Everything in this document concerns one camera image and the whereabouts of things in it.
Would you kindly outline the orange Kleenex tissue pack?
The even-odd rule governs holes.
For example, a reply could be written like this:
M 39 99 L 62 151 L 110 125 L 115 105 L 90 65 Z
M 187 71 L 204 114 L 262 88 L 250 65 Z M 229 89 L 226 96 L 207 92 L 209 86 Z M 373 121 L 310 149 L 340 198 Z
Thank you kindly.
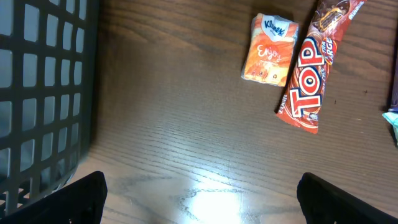
M 299 25 L 262 13 L 252 20 L 251 43 L 241 77 L 258 83 L 285 86 Z

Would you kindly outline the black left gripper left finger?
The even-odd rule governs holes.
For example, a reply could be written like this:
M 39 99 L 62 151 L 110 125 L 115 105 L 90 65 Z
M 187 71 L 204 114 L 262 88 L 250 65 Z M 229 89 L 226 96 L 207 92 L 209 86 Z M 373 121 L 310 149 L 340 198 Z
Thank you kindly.
M 61 190 L 9 215 L 3 224 L 100 224 L 108 189 L 95 171 Z

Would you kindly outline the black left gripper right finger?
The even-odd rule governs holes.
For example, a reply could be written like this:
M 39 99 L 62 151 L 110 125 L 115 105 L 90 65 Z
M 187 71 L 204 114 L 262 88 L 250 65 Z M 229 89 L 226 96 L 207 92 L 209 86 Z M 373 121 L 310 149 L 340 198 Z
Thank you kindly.
M 397 224 L 397 218 L 306 172 L 297 199 L 308 224 Z

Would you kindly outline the teal snack packet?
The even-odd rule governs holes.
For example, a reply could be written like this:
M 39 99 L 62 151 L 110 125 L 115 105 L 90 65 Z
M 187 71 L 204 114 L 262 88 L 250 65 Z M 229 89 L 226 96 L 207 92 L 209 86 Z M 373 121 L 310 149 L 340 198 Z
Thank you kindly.
M 397 119 L 398 115 L 397 112 L 389 111 L 386 113 L 383 113 L 382 116 L 391 124 L 393 132 L 394 132 L 394 137 L 395 140 L 398 140 L 398 125 L 397 125 Z

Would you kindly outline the orange Top chocolate bar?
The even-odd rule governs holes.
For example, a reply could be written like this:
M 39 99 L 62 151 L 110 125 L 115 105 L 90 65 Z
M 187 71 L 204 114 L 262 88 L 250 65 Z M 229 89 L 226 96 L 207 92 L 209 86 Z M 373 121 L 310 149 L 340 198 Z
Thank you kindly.
M 326 81 L 336 51 L 365 0 L 318 2 L 297 62 L 282 97 L 277 117 L 316 134 Z

